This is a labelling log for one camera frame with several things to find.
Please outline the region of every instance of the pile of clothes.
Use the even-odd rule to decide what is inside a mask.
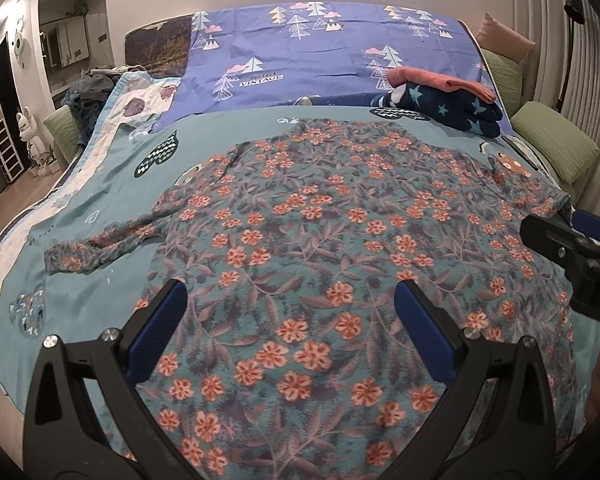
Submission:
[[[133,70],[144,70],[144,67],[123,65],[116,68],[94,68],[84,72],[68,89],[62,104],[69,107],[78,124],[79,146],[85,147],[89,143],[98,117],[120,76]]]

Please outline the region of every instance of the floral shirt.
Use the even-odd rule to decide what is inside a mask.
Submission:
[[[138,391],[209,478],[384,471],[443,391],[395,315],[399,280],[491,340],[533,335],[567,438],[570,289],[519,229],[531,212],[567,210],[568,195],[490,161],[392,123],[301,121],[214,156],[147,215],[50,248],[46,268],[88,272],[158,237],[135,308],[177,278],[189,309]]]

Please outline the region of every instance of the folded clothes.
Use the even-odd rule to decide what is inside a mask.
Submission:
[[[500,107],[485,103],[464,89],[447,93],[430,86],[406,83],[373,102],[376,106],[421,112],[462,132],[491,139],[500,135]]]
[[[487,104],[492,104],[496,101],[496,95],[478,82],[465,81],[458,77],[430,72],[429,70],[411,66],[390,68],[386,73],[386,80],[394,88],[405,83],[416,83],[437,88],[443,92],[455,92],[456,90],[464,89]]]

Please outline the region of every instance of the star print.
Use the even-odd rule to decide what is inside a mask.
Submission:
[[[420,85],[416,86],[416,88],[409,88],[409,95],[411,96],[411,100],[419,107],[420,103],[418,102],[418,99],[422,96]]]
[[[475,121],[475,123],[471,119],[467,119],[471,127],[467,130],[468,132],[476,135],[484,135],[482,130],[480,129],[480,121]]]
[[[487,111],[487,108],[485,108],[484,106],[480,106],[480,99],[478,98],[475,98],[475,101],[472,103],[472,105],[475,108],[474,115],[481,114],[482,112]]]

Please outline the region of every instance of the navy star-print cloth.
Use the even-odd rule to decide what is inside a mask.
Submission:
[[[502,110],[487,104],[467,90],[443,92],[430,86],[406,83],[390,94],[393,106],[428,115],[437,122],[472,134],[494,139],[500,135]]]

